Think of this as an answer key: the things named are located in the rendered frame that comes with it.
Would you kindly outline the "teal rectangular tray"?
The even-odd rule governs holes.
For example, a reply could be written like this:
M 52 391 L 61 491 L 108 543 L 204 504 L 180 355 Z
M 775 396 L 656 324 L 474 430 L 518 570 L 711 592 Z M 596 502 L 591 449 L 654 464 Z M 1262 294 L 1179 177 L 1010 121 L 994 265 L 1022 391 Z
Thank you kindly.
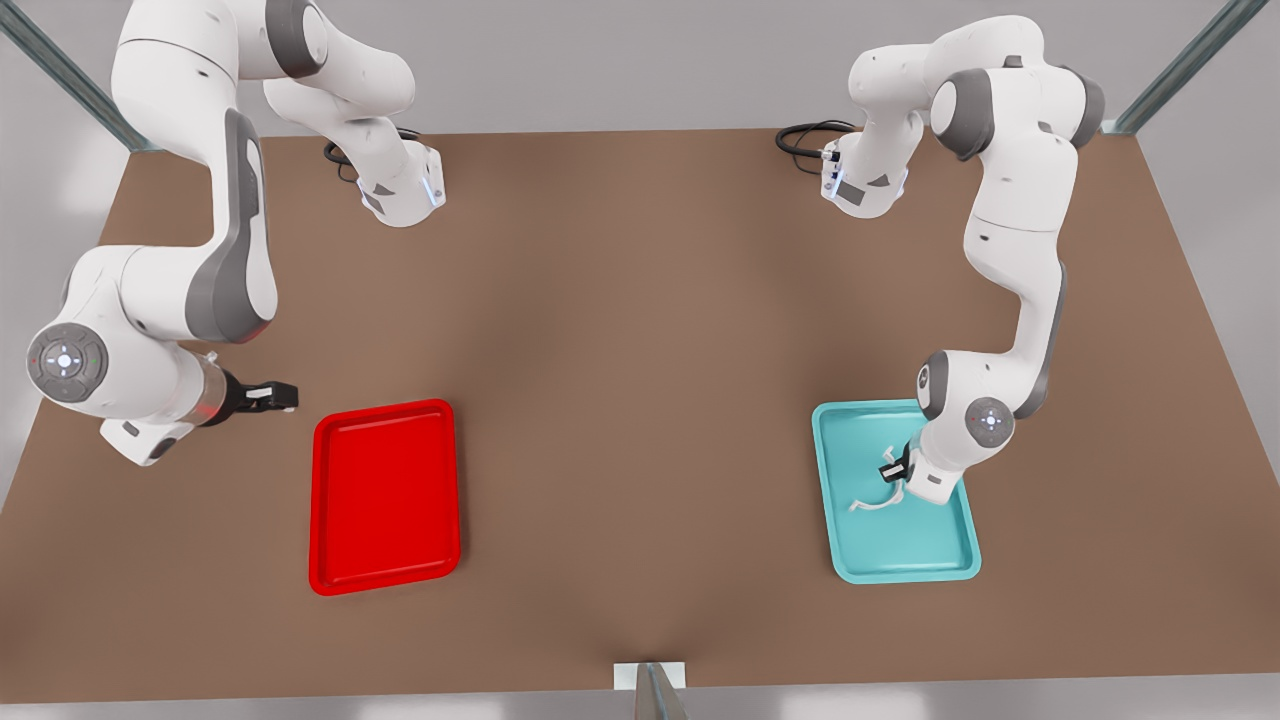
M 884 451 L 924 423 L 913 398 L 828 402 L 812 414 L 829 551 L 849 583 L 963 582 L 980 570 L 964 483 L 937 505 L 881 479 Z

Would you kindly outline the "red rectangular tray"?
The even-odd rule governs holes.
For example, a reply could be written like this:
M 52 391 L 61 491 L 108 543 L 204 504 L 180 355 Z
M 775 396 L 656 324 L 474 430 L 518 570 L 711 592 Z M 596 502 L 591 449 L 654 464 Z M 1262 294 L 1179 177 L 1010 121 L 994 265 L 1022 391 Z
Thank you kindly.
M 447 401 L 320 420 L 308 537 L 308 583 L 316 594 L 435 580 L 461 557 L 454 414 Z

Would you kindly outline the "silver frame post with foot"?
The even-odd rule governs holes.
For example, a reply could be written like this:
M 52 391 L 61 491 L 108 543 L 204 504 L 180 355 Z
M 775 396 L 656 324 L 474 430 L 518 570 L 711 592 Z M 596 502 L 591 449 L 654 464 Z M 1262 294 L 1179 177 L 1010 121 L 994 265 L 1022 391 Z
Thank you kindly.
M 613 679 L 616 691 L 634 692 L 634 720 L 690 720 L 678 696 L 685 662 L 614 664 Z

